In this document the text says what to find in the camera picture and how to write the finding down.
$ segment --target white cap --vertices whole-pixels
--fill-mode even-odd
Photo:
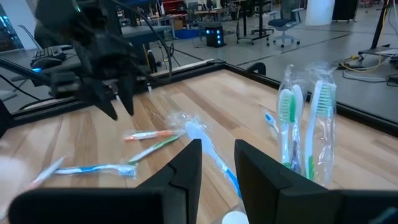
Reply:
[[[222,224],[249,224],[249,220],[245,213],[233,211],[224,216]]]

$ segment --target cable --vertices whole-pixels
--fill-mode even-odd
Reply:
[[[390,13],[388,14],[388,23],[389,23],[390,26],[393,28],[394,32],[396,33],[396,35],[397,35],[397,37],[398,37],[398,30],[397,30],[396,27],[394,27],[394,26],[391,24],[390,18],[391,18],[391,10],[390,10]]]
[[[392,74],[388,75],[385,78],[371,78],[371,77],[359,77],[359,76],[354,76],[350,75],[347,73],[347,70],[344,70],[342,72],[342,77],[348,80],[355,80],[358,82],[365,82],[365,83],[385,83],[387,86],[391,87],[398,87],[398,83],[394,81],[390,81],[391,77],[397,77],[398,79],[398,74]]]
[[[24,90],[20,89],[18,86],[14,85],[14,84],[13,84],[12,82],[10,82],[6,77],[0,75],[0,78],[2,78],[4,81],[6,81],[8,84],[10,84],[10,86],[14,87],[16,90],[20,91],[21,93],[23,93],[23,94],[25,94],[25,95],[27,95],[27,96],[30,96],[30,97],[32,97],[32,98],[35,99],[35,100],[40,100],[40,99],[37,98],[36,96],[31,95],[31,94],[25,92]]]
[[[388,7],[388,5],[389,5],[389,3],[390,3],[390,0],[387,0],[387,3],[386,3],[386,7]],[[386,9],[385,11],[384,11],[384,14],[383,14],[383,18],[382,18],[382,26],[381,26],[381,30],[380,30],[380,34],[382,35],[382,33],[383,33],[383,30],[384,30],[384,24],[385,24],[385,21],[386,21],[386,15],[387,15],[387,11],[388,11],[389,9]],[[379,53],[379,63],[378,63],[378,65],[376,65],[375,67],[373,67],[372,69],[370,69],[370,70],[357,70],[357,69],[353,69],[353,68],[350,68],[350,67],[348,67],[348,66],[346,66],[345,64],[343,64],[343,63],[340,63],[340,65],[342,66],[342,67],[344,67],[344,68],[346,68],[346,69],[348,69],[348,70],[351,70],[351,71],[354,71],[354,72],[359,72],[359,73],[368,73],[368,72],[372,72],[372,71],[375,71],[380,65],[381,65],[381,59],[382,59],[382,55],[381,55],[381,52]]]

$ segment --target blue light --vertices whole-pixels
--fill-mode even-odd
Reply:
[[[33,68],[32,71],[33,71],[33,72],[41,72],[42,69],[41,69],[41,68]]]

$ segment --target blue toothbrush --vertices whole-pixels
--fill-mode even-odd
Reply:
[[[229,181],[232,183],[232,185],[235,188],[236,193],[238,194],[239,198],[242,198],[241,191],[239,189],[239,183],[238,179],[232,173],[232,171],[228,168],[228,166],[225,164],[225,162],[218,156],[217,152],[214,149],[214,144],[209,138],[209,136],[204,132],[204,130],[201,128],[199,124],[195,124],[193,122],[186,122],[185,123],[185,131],[188,134],[188,137],[193,140],[193,139],[201,139],[201,146],[203,149],[203,152],[211,156],[217,166],[223,171]]]
[[[85,167],[66,167],[55,171],[55,174],[88,174],[93,172],[100,172],[102,170],[117,170],[118,174],[125,177],[135,177],[136,167],[131,165],[112,165],[103,164]]]

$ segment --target toothbrush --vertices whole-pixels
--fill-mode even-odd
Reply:
[[[269,127],[270,127],[272,136],[273,136],[275,139],[278,139],[279,128],[278,128],[278,126],[276,125],[276,121],[275,121],[274,117],[273,117],[271,114],[266,113],[266,121],[267,121],[267,123],[268,123],[268,125],[269,125]]]
[[[148,156],[149,154],[153,153],[154,151],[164,147],[167,144],[170,144],[171,142],[174,142],[175,140],[177,140],[180,136],[172,136],[162,142],[159,142],[157,144],[154,144],[153,146],[147,148],[146,150],[140,152],[139,154],[135,155],[133,158],[128,160],[128,164],[129,165],[134,165],[135,163],[137,163],[138,161],[140,161],[141,159],[143,159],[144,157]]]
[[[300,86],[293,85],[292,89],[294,93],[295,106],[296,106],[293,131],[292,131],[292,139],[293,139],[292,170],[298,174],[301,174],[300,129],[301,129],[301,117],[303,115],[304,100],[303,100],[303,92],[301,91]]]
[[[330,118],[333,114],[333,104],[336,95],[336,85],[317,81],[311,99],[310,118],[305,135],[305,176],[313,180],[313,135],[317,116]]]
[[[239,198],[242,198],[241,191],[239,189],[238,179],[233,174],[231,169],[228,168],[225,162],[218,156],[217,152],[214,149],[213,142],[211,141],[210,137],[206,134],[206,132],[204,132],[201,126],[188,121],[185,123],[185,131],[187,132],[188,137],[191,140],[201,139],[203,152],[208,154],[215,160],[217,166],[221,169],[221,171],[223,171],[227,175],[229,181],[231,181]]]
[[[282,151],[282,164],[287,168],[291,168],[289,156],[289,129],[290,125],[294,122],[295,116],[295,98],[292,91],[283,89],[280,92],[278,100],[278,117],[281,125],[281,151]]]
[[[103,164],[95,166],[85,166],[85,167],[67,167],[61,168],[55,171],[55,174],[87,174],[93,172],[99,172],[101,170],[114,169],[118,171],[118,174],[126,177],[136,176],[136,167],[131,165],[120,165],[120,164]]]
[[[22,192],[25,192],[25,191],[28,191],[28,190],[32,190],[32,189],[40,186],[41,184],[43,184],[43,182],[45,180],[47,180],[60,166],[62,166],[65,158],[66,158],[65,156],[61,157],[59,160],[55,161],[49,167],[44,169]],[[0,222],[5,217],[6,217],[6,211],[0,212]]]
[[[125,141],[132,141],[132,140],[141,140],[141,139],[150,139],[150,138],[156,138],[156,137],[169,137],[173,135],[179,135],[181,134],[181,130],[163,130],[163,131],[143,131],[143,132],[134,132],[131,133],[131,131],[126,131],[124,133],[123,139]]]

